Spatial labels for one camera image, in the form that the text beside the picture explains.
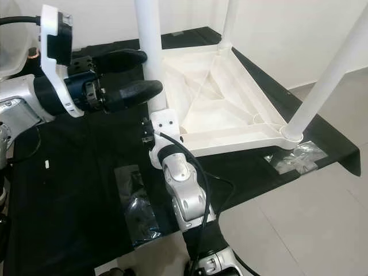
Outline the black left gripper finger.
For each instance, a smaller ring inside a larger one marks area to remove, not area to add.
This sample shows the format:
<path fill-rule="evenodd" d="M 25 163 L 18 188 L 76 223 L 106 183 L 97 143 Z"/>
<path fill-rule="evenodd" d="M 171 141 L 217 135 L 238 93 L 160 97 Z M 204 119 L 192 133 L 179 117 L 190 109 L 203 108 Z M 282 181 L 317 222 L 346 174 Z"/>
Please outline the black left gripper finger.
<path fill-rule="evenodd" d="M 158 80 L 136 80 L 107 92 L 107 111 L 118 112 L 147 103 L 163 91 Z"/>
<path fill-rule="evenodd" d="M 95 56 L 98 74 L 121 73 L 147 62 L 147 54 L 141 50 L 122 48 Z"/>

